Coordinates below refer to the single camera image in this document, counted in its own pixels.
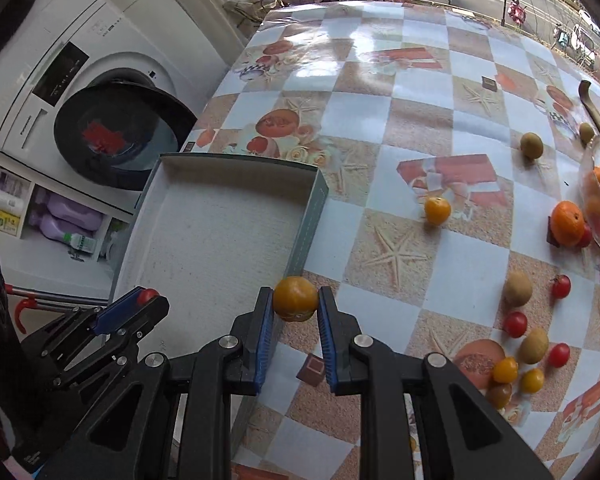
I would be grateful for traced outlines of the small red cherry tomato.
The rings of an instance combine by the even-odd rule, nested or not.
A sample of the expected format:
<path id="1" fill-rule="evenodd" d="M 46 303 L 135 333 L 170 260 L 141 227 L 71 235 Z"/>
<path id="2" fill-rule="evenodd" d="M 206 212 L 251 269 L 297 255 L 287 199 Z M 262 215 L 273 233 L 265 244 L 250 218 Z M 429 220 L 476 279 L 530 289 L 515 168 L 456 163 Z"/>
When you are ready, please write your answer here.
<path id="1" fill-rule="evenodd" d="M 151 300 L 159 296 L 160 294 L 155 289 L 145 288 L 137 297 L 137 307 L 141 308 L 143 306 L 146 306 L 148 302 L 151 302 Z"/>

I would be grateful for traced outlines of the yellow-orange tomato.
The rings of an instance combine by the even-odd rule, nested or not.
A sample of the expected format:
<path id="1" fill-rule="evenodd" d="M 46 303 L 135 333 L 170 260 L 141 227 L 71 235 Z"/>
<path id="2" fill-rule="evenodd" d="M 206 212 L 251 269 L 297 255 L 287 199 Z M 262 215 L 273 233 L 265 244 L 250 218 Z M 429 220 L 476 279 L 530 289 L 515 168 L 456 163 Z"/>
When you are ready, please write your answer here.
<path id="1" fill-rule="evenodd" d="M 285 322 L 306 322 L 318 307 L 317 288 L 302 276 L 283 278 L 274 288 L 272 306 Z"/>

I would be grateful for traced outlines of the purple detergent bottle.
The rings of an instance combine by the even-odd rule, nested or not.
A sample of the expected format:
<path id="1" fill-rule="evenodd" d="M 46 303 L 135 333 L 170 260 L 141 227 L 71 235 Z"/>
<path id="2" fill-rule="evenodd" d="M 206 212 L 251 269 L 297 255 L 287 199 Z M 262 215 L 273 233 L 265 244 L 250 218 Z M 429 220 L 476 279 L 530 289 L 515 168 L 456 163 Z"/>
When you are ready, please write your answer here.
<path id="1" fill-rule="evenodd" d="M 46 238 L 69 245 L 73 237 L 95 238 L 104 216 L 74 200 L 37 188 L 28 225 L 37 228 Z"/>

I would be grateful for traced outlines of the dark orange cherry tomato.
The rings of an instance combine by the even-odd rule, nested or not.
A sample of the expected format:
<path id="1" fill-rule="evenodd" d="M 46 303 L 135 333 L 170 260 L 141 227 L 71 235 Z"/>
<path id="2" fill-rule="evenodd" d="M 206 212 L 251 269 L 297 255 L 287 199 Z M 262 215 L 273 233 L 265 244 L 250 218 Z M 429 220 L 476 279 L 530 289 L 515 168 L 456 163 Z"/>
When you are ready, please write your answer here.
<path id="1" fill-rule="evenodd" d="M 511 384 L 496 384 L 486 392 L 486 400 L 496 409 L 502 410 L 509 404 L 513 394 Z"/>

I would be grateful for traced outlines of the yellow cherry tomato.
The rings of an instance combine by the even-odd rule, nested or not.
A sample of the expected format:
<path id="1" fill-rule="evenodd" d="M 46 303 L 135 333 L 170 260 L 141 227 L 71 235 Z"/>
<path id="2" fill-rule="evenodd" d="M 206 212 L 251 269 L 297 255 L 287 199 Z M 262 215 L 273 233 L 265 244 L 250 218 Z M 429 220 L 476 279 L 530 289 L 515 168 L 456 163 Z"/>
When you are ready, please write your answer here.
<path id="1" fill-rule="evenodd" d="M 535 394 L 544 387 L 545 376 L 539 368 L 532 368 L 525 372 L 519 382 L 519 391 L 522 394 Z"/>
<path id="2" fill-rule="evenodd" d="M 518 373 L 518 362 L 512 356 L 508 356 L 494 365 L 492 368 L 492 380 L 497 384 L 510 385 L 516 382 Z"/>

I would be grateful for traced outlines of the white shallow cardboard box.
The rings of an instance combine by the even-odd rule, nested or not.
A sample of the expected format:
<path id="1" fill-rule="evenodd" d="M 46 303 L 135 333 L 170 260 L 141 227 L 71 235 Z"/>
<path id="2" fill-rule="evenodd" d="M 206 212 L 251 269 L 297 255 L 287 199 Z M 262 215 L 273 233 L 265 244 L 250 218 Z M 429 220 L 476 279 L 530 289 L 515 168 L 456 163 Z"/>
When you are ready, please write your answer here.
<path id="1" fill-rule="evenodd" d="M 161 157 L 145 186 L 112 298 L 158 290 L 168 315 L 140 354 L 169 358 L 226 335 L 261 287 L 299 275 L 328 196 L 301 162 L 218 154 Z"/>

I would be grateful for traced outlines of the brown kiwi lower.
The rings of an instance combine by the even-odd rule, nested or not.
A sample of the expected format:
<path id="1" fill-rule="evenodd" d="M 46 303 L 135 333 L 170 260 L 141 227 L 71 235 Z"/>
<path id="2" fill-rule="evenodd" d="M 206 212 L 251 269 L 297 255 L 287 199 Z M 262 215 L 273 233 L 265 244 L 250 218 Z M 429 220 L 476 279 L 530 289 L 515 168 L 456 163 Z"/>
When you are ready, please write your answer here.
<path id="1" fill-rule="evenodd" d="M 518 359 L 524 364 L 539 363 L 544 358 L 549 345 L 546 331 L 539 327 L 532 328 L 518 349 Z"/>

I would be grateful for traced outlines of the brown kiwi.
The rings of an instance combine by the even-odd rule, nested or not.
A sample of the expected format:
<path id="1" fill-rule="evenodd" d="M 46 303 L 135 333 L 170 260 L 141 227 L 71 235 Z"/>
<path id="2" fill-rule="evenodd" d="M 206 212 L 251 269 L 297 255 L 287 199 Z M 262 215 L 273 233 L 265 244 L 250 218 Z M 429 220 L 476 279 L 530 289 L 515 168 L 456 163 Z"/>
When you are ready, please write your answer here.
<path id="1" fill-rule="evenodd" d="M 524 271 L 512 271 L 503 285 L 502 296 L 509 307 L 522 307 L 532 297 L 533 284 Z"/>
<path id="2" fill-rule="evenodd" d="M 518 349 L 518 359 L 524 364 L 539 363 L 544 358 L 549 345 L 546 331 L 539 327 L 532 328 Z"/>

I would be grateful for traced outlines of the white bottle on shelf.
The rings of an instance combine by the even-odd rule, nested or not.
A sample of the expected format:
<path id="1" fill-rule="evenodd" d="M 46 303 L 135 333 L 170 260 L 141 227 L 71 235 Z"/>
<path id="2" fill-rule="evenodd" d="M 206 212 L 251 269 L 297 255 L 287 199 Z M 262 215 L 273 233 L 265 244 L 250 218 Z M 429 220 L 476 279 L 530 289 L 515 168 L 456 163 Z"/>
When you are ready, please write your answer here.
<path id="1" fill-rule="evenodd" d="M 22 198 L 0 190 L 0 210 L 15 217 L 21 217 L 24 211 L 24 201 Z"/>

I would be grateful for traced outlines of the brown kiwi middle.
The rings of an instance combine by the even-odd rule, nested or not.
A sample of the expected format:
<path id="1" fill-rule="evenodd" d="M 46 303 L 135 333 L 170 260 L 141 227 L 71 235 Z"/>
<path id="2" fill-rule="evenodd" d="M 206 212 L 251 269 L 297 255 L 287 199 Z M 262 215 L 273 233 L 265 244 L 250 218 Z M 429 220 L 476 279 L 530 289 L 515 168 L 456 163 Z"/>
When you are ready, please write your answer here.
<path id="1" fill-rule="evenodd" d="M 524 271 L 512 271 L 503 285 L 502 296 L 509 307 L 522 307 L 532 297 L 533 284 Z"/>

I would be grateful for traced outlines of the yellow tomato on table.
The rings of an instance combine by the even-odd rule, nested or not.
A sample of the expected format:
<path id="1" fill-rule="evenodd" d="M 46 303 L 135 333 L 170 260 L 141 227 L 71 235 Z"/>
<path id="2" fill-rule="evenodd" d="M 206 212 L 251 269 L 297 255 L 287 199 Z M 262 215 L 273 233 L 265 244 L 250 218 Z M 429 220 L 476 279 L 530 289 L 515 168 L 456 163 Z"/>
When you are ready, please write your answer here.
<path id="1" fill-rule="evenodd" d="M 425 200 L 425 218 L 433 226 L 441 226 L 449 219 L 451 212 L 451 204 L 442 196 L 432 196 Z"/>

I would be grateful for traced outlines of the white washing machine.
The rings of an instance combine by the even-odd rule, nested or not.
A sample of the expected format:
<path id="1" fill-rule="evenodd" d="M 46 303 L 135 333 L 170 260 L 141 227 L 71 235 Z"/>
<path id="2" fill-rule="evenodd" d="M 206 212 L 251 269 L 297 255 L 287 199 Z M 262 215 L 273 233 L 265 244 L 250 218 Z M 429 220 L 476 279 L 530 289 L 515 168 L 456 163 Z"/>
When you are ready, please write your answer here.
<path id="1" fill-rule="evenodd" d="M 176 0 L 0 0 L 0 167 L 129 216 L 225 71 Z"/>

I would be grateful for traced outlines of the large orange near bowl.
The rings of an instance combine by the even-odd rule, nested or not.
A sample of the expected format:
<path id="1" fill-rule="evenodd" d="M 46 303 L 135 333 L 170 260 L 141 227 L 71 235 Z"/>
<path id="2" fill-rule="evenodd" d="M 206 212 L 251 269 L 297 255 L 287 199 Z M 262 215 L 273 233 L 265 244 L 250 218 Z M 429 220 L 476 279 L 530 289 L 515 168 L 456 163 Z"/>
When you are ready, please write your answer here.
<path id="1" fill-rule="evenodd" d="M 550 232 L 559 245 L 576 246 L 584 234 L 584 217 L 580 207 L 570 200 L 559 202 L 550 215 Z"/>

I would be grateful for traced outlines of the patterned checkered tablecloth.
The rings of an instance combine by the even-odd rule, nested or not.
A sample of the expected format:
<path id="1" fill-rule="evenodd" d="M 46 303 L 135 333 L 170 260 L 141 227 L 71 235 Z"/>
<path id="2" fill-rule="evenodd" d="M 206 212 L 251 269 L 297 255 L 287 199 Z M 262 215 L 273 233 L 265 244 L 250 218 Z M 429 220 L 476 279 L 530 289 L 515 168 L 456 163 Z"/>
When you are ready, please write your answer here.
<path id="1" fill-rule="evenodd" d="M 557 479 L 600 444 L 600 251 L 556 248 L 547 220 L 580 198 L 585 72 L 544 44 L 466 11 L 380 2 L 268 14 L 190 133 L 187 151 L 305 162 L 329 198 L 304 273 L 365 333 L 409 356 L 437 351 L 476 382 L 511 356 L 506 276 L 522 309 L 570 345 L 506 418 Z M 544 143 L 524 157 L 520 137 Z M 424 203 L 452 207 L 441 226 Z M 568 297 L 552 297 L 566 274 Z"/>

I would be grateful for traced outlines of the red tomato beside orange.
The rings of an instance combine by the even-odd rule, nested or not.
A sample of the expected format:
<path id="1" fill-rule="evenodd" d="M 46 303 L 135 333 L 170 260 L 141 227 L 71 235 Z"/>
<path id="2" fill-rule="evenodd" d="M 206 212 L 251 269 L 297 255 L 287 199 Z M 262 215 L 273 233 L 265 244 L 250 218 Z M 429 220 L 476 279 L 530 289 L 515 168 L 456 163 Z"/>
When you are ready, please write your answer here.
<path id="1" fill-rule="evenodd" d="M 577 248 L 587 248 L 592 242 L 592 230 L 591 227 L 585 223 L 582 236 L 578 241 Z"/>

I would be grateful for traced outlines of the green-brown kiwi fruit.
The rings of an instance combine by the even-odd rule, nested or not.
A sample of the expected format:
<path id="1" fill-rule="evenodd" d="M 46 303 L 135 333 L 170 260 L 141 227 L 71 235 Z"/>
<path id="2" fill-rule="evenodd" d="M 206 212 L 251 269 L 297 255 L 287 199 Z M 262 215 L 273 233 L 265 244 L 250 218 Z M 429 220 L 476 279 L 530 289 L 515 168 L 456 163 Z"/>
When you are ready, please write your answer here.
<path id="1" fill-rule="evenodd" d="M 544 152 L 542 139 L 534 132 L 526 132 L 520 137 L 519 149 L 526 159 L 537 160 Z"/>

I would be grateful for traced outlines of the small kiwi behind bowl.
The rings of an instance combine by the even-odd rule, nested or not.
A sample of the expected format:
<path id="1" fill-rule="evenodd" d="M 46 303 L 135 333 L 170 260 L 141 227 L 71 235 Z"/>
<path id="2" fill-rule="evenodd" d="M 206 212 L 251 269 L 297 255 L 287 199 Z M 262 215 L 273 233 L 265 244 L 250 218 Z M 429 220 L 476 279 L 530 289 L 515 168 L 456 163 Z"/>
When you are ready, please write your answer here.
<path id="1" fill-rule="evenodd" d="M 595 135 L 596 135 L 596 132 L 589 122 L 581 122 L 580 123 L 579 136 L 580 136 L 581 143 L 584 146 L 587 146 L 592 141 L 592 139 L 594 138 Z"/>

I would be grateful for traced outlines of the wooden back scratcher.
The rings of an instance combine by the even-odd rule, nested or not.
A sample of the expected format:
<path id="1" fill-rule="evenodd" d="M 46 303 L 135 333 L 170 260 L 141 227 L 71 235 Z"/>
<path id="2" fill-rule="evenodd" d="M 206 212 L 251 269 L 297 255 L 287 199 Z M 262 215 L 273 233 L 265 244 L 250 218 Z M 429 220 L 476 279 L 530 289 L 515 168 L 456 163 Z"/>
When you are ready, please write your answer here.
<path id="1" fill-rule="evenodd" d="M 590 88 L 591 81 L 587 79 L 582 79 L 579 84 L 578 92 L 582 105 L 588 112 L 588 116 L 590 116 L 590 118 L 592 119 L 595 128 L 600 133 L 600 111 L 597 109 L 597 107 L 591 99 Z"/>

